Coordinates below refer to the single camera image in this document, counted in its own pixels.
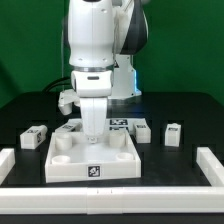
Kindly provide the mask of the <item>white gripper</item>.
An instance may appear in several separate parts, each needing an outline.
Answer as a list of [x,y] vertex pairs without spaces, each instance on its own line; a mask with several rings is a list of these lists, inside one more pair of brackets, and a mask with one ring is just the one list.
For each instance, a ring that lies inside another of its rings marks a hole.
[[104,132],[107,99],[106,98],[81,98],[80,109],[83,131],[88,136],[88,142],[96,144]]

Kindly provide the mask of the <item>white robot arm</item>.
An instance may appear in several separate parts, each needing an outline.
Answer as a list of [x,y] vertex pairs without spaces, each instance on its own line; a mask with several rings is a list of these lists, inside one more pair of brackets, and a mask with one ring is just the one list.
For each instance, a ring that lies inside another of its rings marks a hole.
[[82,130],[95,143],[104,134],[107,105],[138,95],[132,56],[148,39],[141,0],[70,0],[68,12],[70,90],[58,106],[81,110]]

